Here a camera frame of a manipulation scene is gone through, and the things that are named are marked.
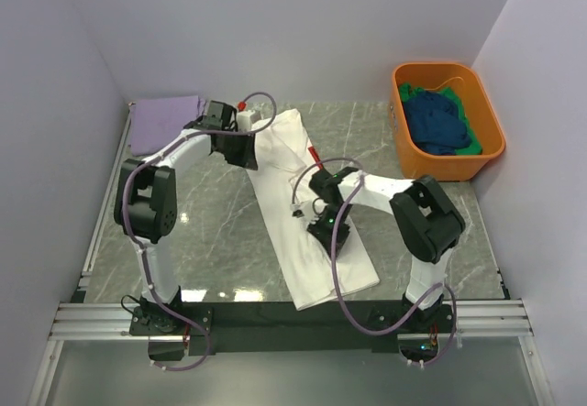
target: gray marble surface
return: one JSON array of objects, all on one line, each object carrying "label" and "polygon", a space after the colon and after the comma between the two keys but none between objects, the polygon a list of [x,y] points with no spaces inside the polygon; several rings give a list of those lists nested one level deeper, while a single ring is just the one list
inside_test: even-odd
[{"label": "gray marble surface", "polygon": [[[257,104],[264,115],[267,104]],[[385,103],[280,104],[297,108],[320,157],[351,156],[369,173],[402,178]],[[502,299],[500,275],[477,200],[467,182],[442,183],[467,223],[448,265],[448,283],[460,299]],[[193,166],[178,180],[178,222],[170,234],[172,261],[183,298],[192,301],[290,301],[246,172],[222,156]],[[102,222],[86,302],[119,302],[140,294],[138,262],[114,223],[111,197]],[[352,218],[381,282],[350,300],[398,299],[409,279],[411,257],[394,219],[355,206]]]}]

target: orange basket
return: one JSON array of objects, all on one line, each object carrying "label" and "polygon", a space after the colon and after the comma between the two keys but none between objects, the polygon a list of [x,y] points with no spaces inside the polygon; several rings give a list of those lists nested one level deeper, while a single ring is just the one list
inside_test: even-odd
[{"label": "orange basket", "polygon": [[[430,91],[450,87],[462,101],[465,116],[481,143],[482,154],[435,156],[418,148],[410,137],[400,100],[398,87],[404,82]],[[392,76],[389,117],[402,173],[408,179],[430,174],[440,181],[466,181],[485,163],[504,152],[504,133],[479,77],[470,68],[456,62],[408,62],[397,67]]]}]

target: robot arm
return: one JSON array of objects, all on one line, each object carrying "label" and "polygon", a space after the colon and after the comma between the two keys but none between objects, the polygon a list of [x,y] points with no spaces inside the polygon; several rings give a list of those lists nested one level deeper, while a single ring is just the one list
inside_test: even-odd
[{"label": "robot arm", "polygon": [[[307,230],[327,251],[330,251],[334,219],[342,204],[359,185],[360,175],[361,172],[355,168],[346,167],[335,175],[322,169],[312,176],[310,188],[326,203],[326,207]],[[363,175],[363,187],[349,204],[366,205],[395,216],[402,238],[412,253],[412,270],[404,298],[408,304],[414,304],[428,289],[444,282],[453,247],[465,228],[464,220],[437,181],[430,176],[411,181]],[[343,215],[345,219],[350,205]],[[429,212],[424,215],[420,208],[429,209]],[[337,234],[337,252],[348,235],[348,225],[341,225]],[[440,287],[428,294],[418,308],[423,313],[433,312],[441,302]]]},{"label": "robot arm", "polygon": [[127,159],[122,164],[114,217],[124,227],[122,195],[128,176],[137,166],[160,159],[136,177],[128,206],[133,233],[142,244],[141,247],[132,243],[143,282],[141,296],[147,302],[155,303],[142,261],[143,248],[147,253],[152,281],[157,283],[157,294],[162,302],[172,304],[180,297],[180,286],[172,270],[169,238],[166,237],[174,228],[177,218],[176,179],[212,152],[222,153],[229,164],[257,169],[254,136],[193,136],[206,129],[230,130],[237,119],[238,114],[234,107],[212,101],[202,117],[187,124],[180,135],[161,151],[144,160]]}]

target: lavender cloth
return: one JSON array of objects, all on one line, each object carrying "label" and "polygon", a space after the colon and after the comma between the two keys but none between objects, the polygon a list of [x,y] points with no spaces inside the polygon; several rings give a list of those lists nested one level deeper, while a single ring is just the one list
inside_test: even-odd
[{"label": "lavender cloth", "polygon": [[133,156],[159,151],[174,140],[183,126],[204,113],[200,96],[145,99],[130,107],[128,144]]}]

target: blue cloth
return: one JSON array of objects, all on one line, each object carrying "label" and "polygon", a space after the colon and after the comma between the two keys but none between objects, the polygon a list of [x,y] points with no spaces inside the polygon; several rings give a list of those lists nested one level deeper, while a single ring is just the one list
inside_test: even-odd
[{"label": "blue cloth", "polygon": [[402,105],[412,141],[428,154],[454,155],[471,144],[459,108],[442,94],[424,91]]}]

